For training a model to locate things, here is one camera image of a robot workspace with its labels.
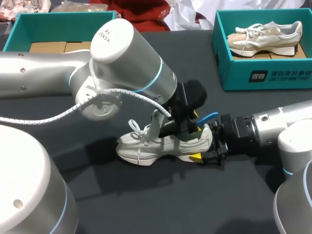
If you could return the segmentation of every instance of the white plastic bag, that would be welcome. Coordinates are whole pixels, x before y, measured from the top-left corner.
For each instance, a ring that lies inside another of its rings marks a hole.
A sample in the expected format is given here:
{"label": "white plastic bag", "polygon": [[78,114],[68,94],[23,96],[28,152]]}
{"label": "white plastic bag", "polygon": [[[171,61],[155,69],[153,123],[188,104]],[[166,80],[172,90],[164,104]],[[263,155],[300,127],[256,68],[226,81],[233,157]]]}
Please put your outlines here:
{"label": "white plastic bag", "polygon": [[[166,0],[169,14],[163,19],[171,31],[213,29],[217,10],[299,8],[305,0]],[[195,22],[196,12],[207,20]]]}

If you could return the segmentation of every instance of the shoe box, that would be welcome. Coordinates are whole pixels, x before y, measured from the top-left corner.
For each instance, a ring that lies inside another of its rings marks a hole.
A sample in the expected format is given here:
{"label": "shoe box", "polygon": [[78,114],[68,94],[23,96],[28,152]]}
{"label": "shoe box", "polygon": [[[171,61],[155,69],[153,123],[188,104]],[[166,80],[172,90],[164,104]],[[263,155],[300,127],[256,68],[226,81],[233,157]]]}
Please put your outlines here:
{"label": "shoe box", "polygon": [[[302,38],[293,57],[258,53],[252,58],[232,56],[227,35],[235,28],[253,24],[302,22]],[[261,9],[219,10],[215,16],[213,50],[225,91],[311,89],[312,88],[312,10]]]}
{"label": "shoe box", "polygon": [[90,49],[97,30],[114,12],[19,14],[3,51],[64,53]]}

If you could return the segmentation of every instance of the red fabric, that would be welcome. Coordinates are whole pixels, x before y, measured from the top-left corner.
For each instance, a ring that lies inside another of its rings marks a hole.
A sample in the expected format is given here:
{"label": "red fabric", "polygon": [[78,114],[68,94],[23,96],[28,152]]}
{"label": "red fabric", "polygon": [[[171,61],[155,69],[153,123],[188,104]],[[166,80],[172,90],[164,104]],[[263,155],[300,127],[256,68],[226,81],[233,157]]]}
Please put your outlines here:
{"label": "red fabric", "polygon": [[90,3],[107,4],[108,10],[115,10],[122,18],[130,21],[139,31],[168,31],[158,18],[170,9],[165,0],[90,0]]}

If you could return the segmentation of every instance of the shoe sole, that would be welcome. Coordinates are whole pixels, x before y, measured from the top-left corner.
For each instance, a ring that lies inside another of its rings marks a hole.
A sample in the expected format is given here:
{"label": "shoe sole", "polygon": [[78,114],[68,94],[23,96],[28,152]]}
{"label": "shoe sole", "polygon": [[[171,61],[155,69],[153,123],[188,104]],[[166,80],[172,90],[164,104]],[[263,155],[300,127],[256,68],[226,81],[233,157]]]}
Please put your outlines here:
{"label": "shoe sole", "polygon": [[284,56],[294,56],[298,50],[298,45],[292,47],[276,47],[276,46],[267,46],[263,47],[258,50],[251,50],[251,51],[241,51],[230,48],[230,50],[239,57],[251,58],[255,54],[261,51],[269,51],[276,55],[284,55]]}
{"label": "shoe sole", "polygon": [[[130,162],[130,163],[135,164],[135,165],[140,165],[140,166],[151,166],[157,159],[163,157],[163,156],[158,156],[158,157],[154,157],[154,158],[150,158],[150,159],[140,159],[140,161],[138,162],[137,159],[123,157],[119,154],[118,154],[118,156],[127,162]],[[195,158],[192,159],[191,155],[182,155],[182,156],[172,155],[172,157],[177,157],[178,159],[180,159],[181,161],[184,161],[184,162],[202,163],[202,160],[200,160],[200,159],[198,159],[198,160],[196,160]]]}

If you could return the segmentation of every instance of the shoe heel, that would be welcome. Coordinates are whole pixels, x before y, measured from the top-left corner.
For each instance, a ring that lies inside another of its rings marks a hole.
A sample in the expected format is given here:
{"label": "shoe heel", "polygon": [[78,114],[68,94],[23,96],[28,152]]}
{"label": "shoe heel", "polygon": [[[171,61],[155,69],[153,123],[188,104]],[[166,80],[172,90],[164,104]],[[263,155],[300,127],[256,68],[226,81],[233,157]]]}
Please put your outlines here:
{"label": "shoe heel", "polygon": [[270,51],[277,55],[294,56],[296,53],[296,46],[292,47],[272,47]]}

